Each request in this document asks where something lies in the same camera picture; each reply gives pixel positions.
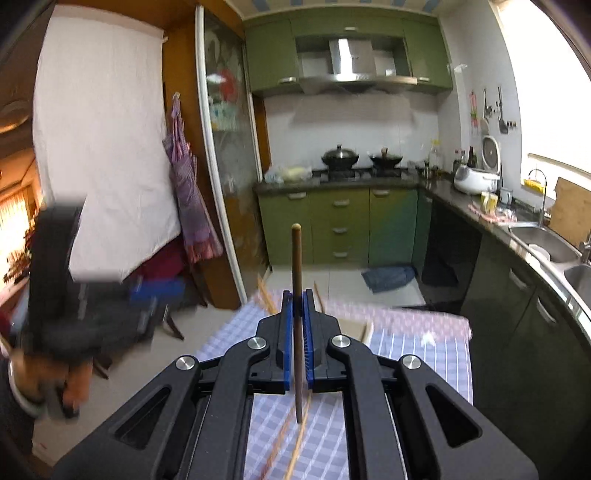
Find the person's left hand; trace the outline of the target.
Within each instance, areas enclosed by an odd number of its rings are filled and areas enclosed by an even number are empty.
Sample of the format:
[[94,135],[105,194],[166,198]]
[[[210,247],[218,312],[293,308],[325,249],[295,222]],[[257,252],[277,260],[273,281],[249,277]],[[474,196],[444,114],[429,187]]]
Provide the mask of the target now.
[[92,362],[70,366],[48,356],[26,354],[21,349],[10,353],[11,387],[31,403],[45,400],[47,386],[54,390],[61,385],[63,405],[77,411],[88,399],[92,373]]

